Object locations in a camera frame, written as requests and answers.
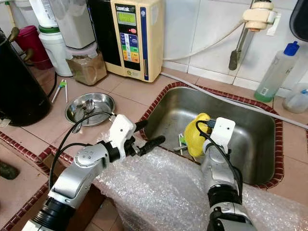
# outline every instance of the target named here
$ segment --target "chopsticks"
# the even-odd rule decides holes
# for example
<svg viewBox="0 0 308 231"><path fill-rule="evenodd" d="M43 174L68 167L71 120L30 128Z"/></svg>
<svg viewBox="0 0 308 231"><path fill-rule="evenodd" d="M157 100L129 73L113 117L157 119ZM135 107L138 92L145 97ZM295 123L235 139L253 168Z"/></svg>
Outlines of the chopsticks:
<svg viewBox="0 0 308 231"><path fill-rule="evenodd" d="M57 97L57 95L58 95L58 93L59 93L59 91L60 91L61 88L65 88L65 99L66 99L66 103L68 103L67 81L64 80L64 79L61 80L61 82L60 82L60 84L59 84L59 86L58 86L58 88L57 88L57 91L56 91L56 93L55 93L54 96L53 96L53 99L52 99L51 103L54 102L54 100L56 99L56 97Z"/></svg>

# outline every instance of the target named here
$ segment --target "green object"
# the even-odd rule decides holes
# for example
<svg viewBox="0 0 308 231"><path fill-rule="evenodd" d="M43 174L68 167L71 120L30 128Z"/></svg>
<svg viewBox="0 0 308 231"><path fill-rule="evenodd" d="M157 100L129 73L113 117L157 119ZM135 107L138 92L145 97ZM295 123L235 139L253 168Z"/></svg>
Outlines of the green object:
<svg viewBox="0 0 308 231"><path fill-rule="evenodd" d="M259 92L257 92L257 91L255 92L254 97L255 97L257 100L262 101L262 102L265 102L265 103L268 103L268 102L270 102L270 101L273 99L272 96L266 97L266 96L264 96L264 95L261 95L261 94L260 94Z"/></svg>
<svg viewBox="0 0 308 231"><path fill-rule="evenodd" d="M61 82L60 83L60 88L64 88L66 86L66 83L65 82Z"/></svg>
<svg viewBox="0 0 308 231"><path fill-rule="evenodd" d="M181 137L181 138L180 138L180 142L181 142L182 144L185 144L185 145L186 145L185 137Z"/></svg>
<svg viewBox="0 0 308 231"><path fill-rule="evenodd" d="M130 47L131 52L139 52L139 49L137 47Z"/></svg>
<svg viewBox="0 0 308 231"><path fill-rule="evenodd" d="M52 33L60 32L60 29L58 27L46 28L46 27L42 27L41 25L39 25L38 29L40 32L45 33L45 34L52 34Z"/></svg>

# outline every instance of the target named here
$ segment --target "white hose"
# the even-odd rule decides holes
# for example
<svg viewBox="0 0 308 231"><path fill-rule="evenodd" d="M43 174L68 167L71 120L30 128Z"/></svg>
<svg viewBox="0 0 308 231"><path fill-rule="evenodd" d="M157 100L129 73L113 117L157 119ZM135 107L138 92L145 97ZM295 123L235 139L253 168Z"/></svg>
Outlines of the white hose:
<svg viewBox="0 0 308 231"><path fill-rule="evenodd" d="M219 43L220 41L222 41L223 39L225 39L226 37L228 37L230 34L232 34L237 28L239 28L245 21L244 20L240 20L233 28L232 30L230 30L229 32L227 32L223 37L219 38L218 40L216 40L214 43L212 43L211 45L208 45L206 47L202 47L200 49L197 49L189 54L186 54L184 56L181 57L172 57L172 58L164 58L165 61L171 61L171 60L177 60L177 59L184 59L184 58L188 58L191 57L197 53L200 53L206 49L209 49L210 47L216 45L217 43Z"/></svg>
<svg viewBox="0 0 308 231"><path fill-rule="evenodd" d="M259 113L262 113L262 114L264 114L264 115L271 116L271 117L276 118L276 119L280 119L280 120L282 120L282 121L284 121L284 122L287 122L287 123L289 123L289 124L293 124L293 125L296 125L296 126L298 126L298 127L301 127L301 128L304 128L304 129L308 130L308 125L299 123L299 122L297 122L297 121L294 121L294 120L291 120L291 119L288 119L288 118L285 118L285 117L282 117L282 116L280 116L280 115L276 115L276 114L271 113L271 112L268 112L268 111L264 111L264 110L259 109L259 108L251 107L251 106L246 105L246 104L242 104L242 103L238 103L238 102L235 102L235 101L228 100L228 99L226 99L226 98L224 98L224 97L221 97L221 96L215 95L215 94L213 94L213 93L210 93L210 92L208 92L208 91L206 91L206 90L204 90L204 89L202 89L202 88L200 88L200 87L198 87L198 86L196 86L196 85L194 85L194 84L192 84L192 83L190 83L190 82L188 82L188 81L185 81L185 80L183 80L183 79L181 79L181 78L178 78L178 77L175 77L175 76L173 76L173 75L169 75L169 74L164 73L164 72L161 72L160 74L163 75L163 76L166 76L166 77L175 79L175 80L177 80L177 81L180 81L180 82L182 82L182 83L185 83L185 84L187 84L188 86L190 86L190 87L192 87L192 88L194 88L194 89L196 89L196 90L199 90L199 91L201 91L201 92L203 92L203 93L205 93L205 94L207 94L207 95L210 95L210 96L212 96L212 97L214 97L214 98L216 98L216 99L219 99L219 100L221 100L221 101L224 101L224 102L226 102L226 103L230 103L230 104L232 104L232 105L239 106L239 107L242 107L242 108L251 110L251 111L259 112Z"/></svg>

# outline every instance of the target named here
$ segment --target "white bottle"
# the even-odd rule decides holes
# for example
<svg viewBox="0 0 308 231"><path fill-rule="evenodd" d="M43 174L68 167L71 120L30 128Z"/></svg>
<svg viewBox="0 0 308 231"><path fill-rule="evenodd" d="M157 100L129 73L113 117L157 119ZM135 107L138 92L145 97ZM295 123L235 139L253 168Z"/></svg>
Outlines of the white bottle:
<svg viewBox="0 0 308 231"><path fill-rule="evenodd" d="M44 28L38 26L41 40L55 72L64 77L72 76L72 72L66 62L65 43L59 28Z"/></svg>
<svg viewBox="0 0 308 231"><path fill-rule="evenodd" d="M262 102L270 102L273 99L296 63L297 56L295 54L298 48L299 45L294 41L289 43L284 51L277 52L255 92L256 99Z"/></svg>
<svg viewBox="0 0 308 231"><path fill-rule="evenodd" d="M38 19L38 23L45 28L58 27L48 0L29 0Z"/></svg>
<svg viewBox="0 0 308 231"><path fill-rule="evenodd" d="M282 103L292 113L303 113L308 109L308 83L298 83Z"/></svg>

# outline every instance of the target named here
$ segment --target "red tile border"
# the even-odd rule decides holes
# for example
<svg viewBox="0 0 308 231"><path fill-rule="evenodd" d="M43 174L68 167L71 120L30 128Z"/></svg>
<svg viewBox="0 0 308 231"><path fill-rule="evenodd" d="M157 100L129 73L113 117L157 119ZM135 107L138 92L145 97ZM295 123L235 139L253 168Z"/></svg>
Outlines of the red tile border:
<svg viewBox="0 0 308 231"><path fill-rule="evenodd" d="M308 130L306 130L306 138L307 138L307 152L308 152Z"/></svg>
<svg viewBox="0 0 308 231"><path fill-rule="evenodd" d="M147 119L150 116L150 114L153 112L155 107L158 105L161 98L167 93L168 90L170 90L171 88L174 88L174 87L178 87L178 86L189 87L188 85L181 83L181 82L168 84L162 90L162 92L158 95L158 97L154 100L151 107L146 111L146 113L144 113L144 115L141 117L140 121ZM225 93L225 92L222 92L222 91L219 91L219 90L206 88L206 87L199 86L199 85L197 85L197 86L206 90L206 91L208 91L208 92L210 92L210 93L213 93L213 94L216 94L216 95L219 95L219 96L223 96L223 97L228 98L228 99L248 103L248 104L260 107L265 111L268 111L268 112L271 112L271 113L278 115L278 113L273 108L271 108L270 106L268 106L264 103L261 103L259 101L250 100L250 99L247 99L247 98L244 98L244 97L241 97L241 96L232 95L232 94L229 94L229 93ZM283 176L284 176L282 121L279 120L279 119L274 119L274 121L275 121L275 173L274 173L273 178L270 181L265 182L264 184L253 185L257 188L264 189L264 190L275 187L277 184L279 184L282 181ZM147 137L146 137L143 129L140 130L140 134L141 134L142 138L147 140Z"/></svg>
<svg viewBox="0 0 308 231"><path fill-rule="evenodd" d="M24 148L19 143L14 141L9 136L5 135L4 133L0 132L0 139L6 142L8 145L12 146L15 150L17 150L20 154L22 154L24 157L28 158L32 162L34 162L45 174L49 174L48 167L43 163L43 160L47 156L39 156L35 155L33 152L29 151L27 148Z"/></svg>
<svg viewBox="0 0 308 231"><path fill-rule="evenodd" d="M52 145L50 145L48 148L50 149L52 155L55 155L56 152L58 151L58 148L56 148L56 147L54 147ZM66 153L62 153L60 155L60 158L63 159L68 164L71 164L73 162L73 160L74 160L73 157L71 157L69 154L66 154Z"/></svg>
<svg viewBox="0 0 308 231"><path fill-rule="evenodd" d="M39 198L48 190L48 182L23 205L23 207L2 227L1 231L10 231L20 218L39 200Z"/></svg>

